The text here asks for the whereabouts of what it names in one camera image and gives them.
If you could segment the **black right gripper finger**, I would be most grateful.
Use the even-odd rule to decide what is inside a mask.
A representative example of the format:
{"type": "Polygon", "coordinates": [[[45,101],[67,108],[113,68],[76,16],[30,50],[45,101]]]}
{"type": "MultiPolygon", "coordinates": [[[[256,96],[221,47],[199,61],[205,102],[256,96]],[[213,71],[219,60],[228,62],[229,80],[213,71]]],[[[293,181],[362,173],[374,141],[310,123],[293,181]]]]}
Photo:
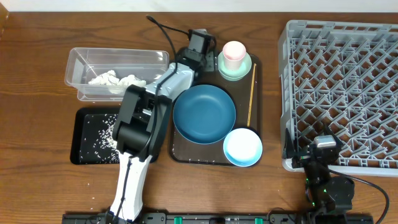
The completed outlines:
{"type": "Polygon", "coordinates": [[[289,129],[285,129],[285,143],[284,143],[284,148],[282,152],[282,158],[283,159],[290,159],[293,158],[295,155],[295,146],[294,142],[291,138],[289,129]]]}
{"type": "Polygon", "coordinates": [[[331,136],[333,140],[336,142],[336,146],[343,146],[342,141],[334,134],[334,132],[329,128],[327,124],[323,125],[323,135],[331,136]]]}

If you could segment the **dark blue plate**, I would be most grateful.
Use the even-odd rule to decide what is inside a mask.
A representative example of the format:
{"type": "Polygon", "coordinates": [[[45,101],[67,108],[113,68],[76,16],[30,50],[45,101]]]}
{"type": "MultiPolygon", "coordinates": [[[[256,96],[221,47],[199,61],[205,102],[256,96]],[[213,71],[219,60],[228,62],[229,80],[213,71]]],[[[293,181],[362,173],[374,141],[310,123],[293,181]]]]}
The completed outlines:
{"type": "Polygon", "coordinates": [[[184,91],[174,105],[176,130],[188,141],[213,144],[222,140],[236,122],[232,98],[213,85],[197,85],[184,91]]]}

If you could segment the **white tissue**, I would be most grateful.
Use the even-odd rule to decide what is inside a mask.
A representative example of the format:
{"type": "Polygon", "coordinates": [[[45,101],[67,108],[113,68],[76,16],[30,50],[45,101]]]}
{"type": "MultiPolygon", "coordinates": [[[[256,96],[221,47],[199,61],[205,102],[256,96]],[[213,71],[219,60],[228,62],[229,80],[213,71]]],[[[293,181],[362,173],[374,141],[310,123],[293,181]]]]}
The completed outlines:
{"type": "Polygon", "coordinates": [[[121,94],[124,90],[122,87],[129,87],[130,85],[135,85],[138,87],[144,87],[147,85],[145,80],[137,78],[135,75],[130,74],[124,78],[118,78],[114,70],[109,70],[96,78],[92,78],[89,85],[106,85],[108,90],[112,94],[121,94]]]}

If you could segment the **white rice pile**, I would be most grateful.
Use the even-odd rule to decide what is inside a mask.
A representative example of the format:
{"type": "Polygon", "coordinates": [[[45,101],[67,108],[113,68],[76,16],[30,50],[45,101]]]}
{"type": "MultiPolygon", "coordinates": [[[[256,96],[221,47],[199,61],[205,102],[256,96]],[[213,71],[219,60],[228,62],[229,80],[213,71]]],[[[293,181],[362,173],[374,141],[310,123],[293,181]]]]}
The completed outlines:
{"type": "Polygon", "coordinates": [[[112,133],[117,114],[85,116],[79,151],[80,164],[118,164],[117,142],[112,133]]]}

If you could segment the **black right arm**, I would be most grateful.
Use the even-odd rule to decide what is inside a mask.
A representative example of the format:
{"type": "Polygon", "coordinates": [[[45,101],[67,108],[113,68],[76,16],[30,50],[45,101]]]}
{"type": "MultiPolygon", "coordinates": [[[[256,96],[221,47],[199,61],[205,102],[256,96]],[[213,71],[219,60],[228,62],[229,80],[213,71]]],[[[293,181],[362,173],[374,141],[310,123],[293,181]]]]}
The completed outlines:
{"type": "Polygon", "coordinates": [[[288,129],[285,130],[284,152],[293,168],[302,168],[306,175],[305,194],[312,208],[302,215],[307,223],[347,223],[351,210],[354,182],[341,174],[331,176],[329,165],[334,163],[343,143],[327,126],[321,136],[301,150],[295,147],[288,129]]]}

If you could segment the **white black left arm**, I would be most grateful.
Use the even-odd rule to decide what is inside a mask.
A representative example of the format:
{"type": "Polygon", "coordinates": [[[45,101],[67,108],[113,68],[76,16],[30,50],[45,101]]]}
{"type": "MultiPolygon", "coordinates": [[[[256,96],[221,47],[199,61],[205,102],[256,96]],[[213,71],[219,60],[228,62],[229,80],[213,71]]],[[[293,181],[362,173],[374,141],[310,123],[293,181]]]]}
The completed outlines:
{"type": "Polygon", "coordinates": [[[127,87],[112,133],[120,169],[106,223],[133,223],[140,215],[148,166],[159,155],[172,105],[202,73],[214,68],[215,53],[182,48],[159,78],[144,87],[127,87]]]}

